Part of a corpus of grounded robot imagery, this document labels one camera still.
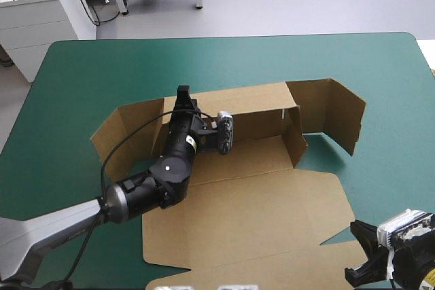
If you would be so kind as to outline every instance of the black cable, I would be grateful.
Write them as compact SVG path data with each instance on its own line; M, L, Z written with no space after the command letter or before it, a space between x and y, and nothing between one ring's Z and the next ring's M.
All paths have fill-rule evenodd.
M74 259L74 263L69 269L67 275L63 278L62 285L64 285L66 282L68 282L69 278L71 278L71 275L73 275L75 268L79 264L80 259L82 258L83 252L86 249L86 245L89 242L90 237L92 236L92 232L94 231L95 227L97 226L98 220L100 219L100 216L103 214L103 211L100 210L97 215L95 216L94 221L92 222L92 225L89 228L88 234L86 235L85 239L83 240L82 246L80 247L80 250L77 254L77 256Z
M95 16L97 17L97 22L98 22L99 24L101 24L101 23L111 22L112 20L116 19L116 18L121 14L121 12L118 10L118 13L117 13L114 17L109 18L108 20L100 20L97 11L96 11L95 8L94 8L94 5L91 4L90 6L91 6L92 10L94 11Z
M133 130L130 134L128 134L127 136L125 136L110 152L109 154L107 154L107 157L104 159L103 164L101 165L101 174L100 174L100 178L101 178L101 194L103 197L103 203L106 203L106 198L107 198L107 194L106 194L106 184L105 184L105 178L104 178L104 172L105 172L105 167L107 166L107 163L109 162L110 158L115 154L115 152L122 146L122 144L124 144L125 142L127 142L132 136L134 136L137 132L139 132L142 128L145 128L146 126L148 126L149 124L151 124L152 122L155 122L158 118L163 117L164 115L168 115L170 113L174 113L174 112L190 112L190 113L199 113L200 115L205 115L206 117L210 118L212 121L214 120L213 117L211 117L210 115L197 111L197 110L191 110L191 109L178 109L178 110L172 110L172 111L166 111L164 113L161 113L160 115L157 115L156 117L152 118L151 120L148 120L146 123L140 125L139 127L137 127L135 130Z
M397 290L396 284L394 283L394 280L392 278L389 280L389 282L391 283L391 287L393 288L393 290Z
M80 0L80 3L82 4L82 7L83 7L84 12L86 13L87 17L89 18L89 20L91 21L91 23L93 23L93 25L95 25L95 26L101 26L101 23L110 22L110 21L114 20L115 18L117 18L117 17L119 16L119 14L120 14L120 12L118 11L118 13L117 13L113 18L110 18L109 20L103 20L103 21L100 21L100 19L99 19L99 17L98 17L98 14L97 14L97 11L94 9L94 6L91 5L92 8L94 9L94 12L95 12L96 16L97 16L97 20L94 20L94 19L91 17L91 15L88 13L88 10L86 9L86 6L84 5L84 3L83 3L82 0Z

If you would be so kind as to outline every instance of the green table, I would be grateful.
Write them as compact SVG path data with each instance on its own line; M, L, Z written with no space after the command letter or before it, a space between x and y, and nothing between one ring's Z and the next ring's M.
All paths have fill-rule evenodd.
M336 173L355 215L379 223L411 207L434 211L434 78L406 33L62 41L50 47L0 157L0 214L28 219L99 193L89 141L118 105L272 81L333 77L367 102L353 158L309 136L299 168ZM51 252L37 285L60 279L82 237ZM142 260L141 221L97 229L76 287L143 287L178 270Z

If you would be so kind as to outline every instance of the yellow label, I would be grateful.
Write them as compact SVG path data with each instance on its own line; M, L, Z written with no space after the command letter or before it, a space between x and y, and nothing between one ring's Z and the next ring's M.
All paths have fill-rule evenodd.
M426 274L424 281L435 287L435 268Z

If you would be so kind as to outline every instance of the gray floor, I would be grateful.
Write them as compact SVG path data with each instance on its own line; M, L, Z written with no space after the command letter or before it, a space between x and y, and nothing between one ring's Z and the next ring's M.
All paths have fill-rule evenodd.
M221 37L406 31L435 39L434 0L142 0L130 14L99 28L99 39L146 37ZM101 19L117 11L97 6ZM422 43L435 65L435 41ZM0 67L0 151L30 84L16 68Z

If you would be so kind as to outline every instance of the cardboard flap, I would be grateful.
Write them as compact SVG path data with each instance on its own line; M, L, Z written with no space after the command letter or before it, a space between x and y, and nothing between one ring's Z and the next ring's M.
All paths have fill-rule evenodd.
M305 133L324 132L353 155L366 103L333 79L289 81Z
M90 138L101 161L132 131L161 114L162 108L161 98L122 105L115 109ZM153 144L161 124L160 118L141 129L117 150L106 166L106 173L112 180L127 176L136 161L152 157Z
M279 255L214 268L203 268L160 278L146 289L194 285L195 289L217 289L224 284L255 284L261 290L317 289L350 290L343 270L367 260L358 242L298 249Z
M198 100L198 106L202 112L213 117L216 117L220 110L238 115L296 106L284 82L194 93L190 96ZM165 111L172 110L174 104L174 96L164 98ZM167 123L170 119L169 116L165 117L163 123Z
M275 152L271 159L284 165L287 150L277 139L237 143L234 147L239 148L232 159L257 156L252 163L258 164ZM263 151L252 152L257 146ZM263 165L267 164L281 168L273 162ZM212 177L216 166L201 168L207 167L210 170L201 173ZM144 215L144 258L153 264L192 269L233 264L286 253L295 247L318 247L353 219L340 181L330 173L284 168L192 184L180 207Z

